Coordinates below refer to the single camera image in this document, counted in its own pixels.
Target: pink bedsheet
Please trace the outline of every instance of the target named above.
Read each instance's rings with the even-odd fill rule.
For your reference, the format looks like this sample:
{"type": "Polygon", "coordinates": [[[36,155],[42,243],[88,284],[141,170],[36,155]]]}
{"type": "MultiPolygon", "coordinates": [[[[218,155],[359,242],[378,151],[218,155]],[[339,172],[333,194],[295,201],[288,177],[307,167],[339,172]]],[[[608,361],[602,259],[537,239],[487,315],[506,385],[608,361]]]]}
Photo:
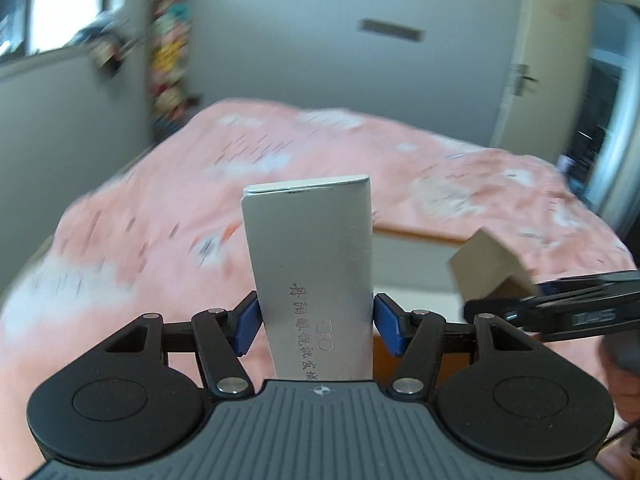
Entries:
{"type": "MultiPolygon", "coordinates": [[[[484,226],[536,280],[635,268],[539,159],[348,110],[225,100],[72,204],[52,251],[12,291],[0,318],[0,478],[42,462],[24,414],[45,378],[139,314],[188,320],[252,290],[243,187],[360,173],[371,177],[375,224],[461,238],[484,226]]],[[[558,349],[602,378],[595,344],[558,349]]],[[[257,386],[273,375],[263,333],[242,362],[257,386]]],[[[172,365],[198,380],[190,356],[172,365]]]]}

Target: gray ribbed panel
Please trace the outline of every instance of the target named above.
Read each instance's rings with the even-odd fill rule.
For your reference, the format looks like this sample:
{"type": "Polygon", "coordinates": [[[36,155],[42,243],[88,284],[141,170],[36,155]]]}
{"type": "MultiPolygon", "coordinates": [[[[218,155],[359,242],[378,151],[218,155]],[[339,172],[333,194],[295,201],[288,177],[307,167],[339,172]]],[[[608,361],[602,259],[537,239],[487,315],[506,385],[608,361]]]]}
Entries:
{"type": "Polygon", "coordinates": [[[465,454],[421,405],[373,383],[269,382],[225,402],[204,430],[154,463],[107,472],[51,462],[33,480],[605,480],[594,463],[515,472],[465,454]]]}

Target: metal screw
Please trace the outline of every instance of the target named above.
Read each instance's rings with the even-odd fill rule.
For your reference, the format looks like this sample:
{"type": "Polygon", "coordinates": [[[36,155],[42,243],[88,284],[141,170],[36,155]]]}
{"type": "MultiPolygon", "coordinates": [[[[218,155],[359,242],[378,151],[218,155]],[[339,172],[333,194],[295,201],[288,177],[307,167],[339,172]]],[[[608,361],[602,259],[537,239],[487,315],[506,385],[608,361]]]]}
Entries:
{"type": "Polygon", "coordinates": [[[420,379],[414,379],[412,377],[396,379],[392,386],[396,393],[403,395],[417,394],[424,388],[424,384],[420,379]]]}
{"type": "Polygon", "coordinates": [[[226,377],[220,379],[216,386],[224,394],[237,395],[244,392],[249,387],[249,383],[241,377],[226,377]]]}

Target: pink blanket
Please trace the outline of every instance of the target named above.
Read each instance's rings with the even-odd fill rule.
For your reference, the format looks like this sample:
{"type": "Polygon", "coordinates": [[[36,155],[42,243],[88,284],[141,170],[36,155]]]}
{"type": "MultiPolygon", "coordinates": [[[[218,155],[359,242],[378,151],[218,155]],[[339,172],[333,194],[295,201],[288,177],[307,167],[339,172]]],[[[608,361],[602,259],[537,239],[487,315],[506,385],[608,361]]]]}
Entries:
{"type": "MultiPolygon", "coordinates": [[[[634,268],[541,160],[348,110],[222,101],[71,205],[52,251],[12,290],[0,318],[0,478],[42,462],[24,414],[45,378],[143,312],[188,320],[252,290],[243,187],[360,173],[371,177],[376,225],[459,238],[484,226],[539,281],[634,268]]],[[[559,351],[600,377],[594,345],[559,351]]],[[[263,333],[242,362],[257,386],[272,376],[263,333]]],[[[198,381],[190,356],[172,366],[198,381]]]]}

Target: white door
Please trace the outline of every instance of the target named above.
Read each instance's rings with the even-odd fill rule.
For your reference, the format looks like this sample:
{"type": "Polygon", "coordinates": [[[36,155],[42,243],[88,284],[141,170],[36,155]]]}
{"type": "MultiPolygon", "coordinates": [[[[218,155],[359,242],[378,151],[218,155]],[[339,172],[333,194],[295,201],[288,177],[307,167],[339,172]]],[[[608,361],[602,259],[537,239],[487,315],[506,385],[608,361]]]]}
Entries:
{"type": "Polygon", "coordinates": [[[582,103],[593,0],[523,0],[508,84],[492,146],[555,164],[582,103]]]}

